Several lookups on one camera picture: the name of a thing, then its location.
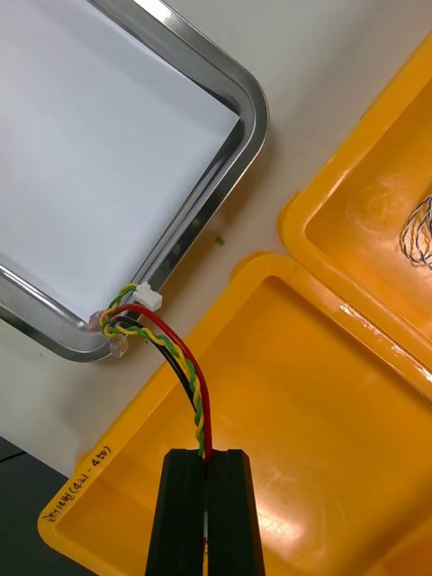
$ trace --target dark floor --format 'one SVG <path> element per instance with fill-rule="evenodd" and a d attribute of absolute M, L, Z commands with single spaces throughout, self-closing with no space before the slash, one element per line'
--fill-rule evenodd
<path fill-rule="evenodd" d="M 0 573 L 4 576 L 93 574 L 49 548 L 37 521 L 66 478 L 0 437 Z"/>

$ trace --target metal tray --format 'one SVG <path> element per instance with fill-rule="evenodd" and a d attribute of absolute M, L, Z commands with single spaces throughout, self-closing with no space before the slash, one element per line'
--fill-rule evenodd
<path fill-rule="evenodd" d="M 238 114 L 240 122 L 186 204 L 131 279 L 157 290 L 230 194 L 266 139 L 268 110 L 257 81 L 159 0 L 89 0 L 126 32 Z M 0 318 L 59 356 L 90 362 L 109 355 L 100 334 L 0 265 Z"/>

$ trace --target yellow container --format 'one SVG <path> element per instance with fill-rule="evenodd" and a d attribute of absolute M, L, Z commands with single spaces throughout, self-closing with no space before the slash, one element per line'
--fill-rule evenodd
<path fill-rule="evenodd" d="M 400 235 L 432 193 L 432 34 L 279 219 L 292 256 L 432 368 L 432 272 Z"/>
<path fill-rule="evenodd" d="M 407 381 L 432 374 L 288 257 L 233 276 L 187 344 L 215 446 L 250 457 L 267 576 L 431 573 L 432 403 Z M 194 423 L 164 366 L 42 511 L 44 540 L 98 574 L 142 576 L 171 447 L 195 447 Z"/>

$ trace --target white surface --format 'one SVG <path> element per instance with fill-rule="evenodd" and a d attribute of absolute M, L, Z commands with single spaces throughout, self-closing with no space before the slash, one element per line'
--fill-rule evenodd
<path fill-rule="evenodd" d="M 430 0 L 171 0 L 256 75 L 270 104 L 266 153 L 164 290 L 163 316 L 186 335 L 255 250 L 283 251 L 275 221 L 429 32 Z M 217 234 L 224 247 L 214 242 Z M 71 473 L 160 363 L 131 345 L 118 361 L 71 364 L 0 328 L 0 434 Z"/>
<path fill-rule="evenodd" d="M 0 0 L 0 54 L 0 263 L 88 320 L 239 118 L 86 0 Z"/>

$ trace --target white paper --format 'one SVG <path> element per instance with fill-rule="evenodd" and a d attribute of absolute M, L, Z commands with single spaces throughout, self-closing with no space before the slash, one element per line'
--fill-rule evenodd
<path fill-rule="evenodd" d="M 0 263 L 87 320 L 239 118 L 86 0 L 0 0 L 0 78 Z"/>

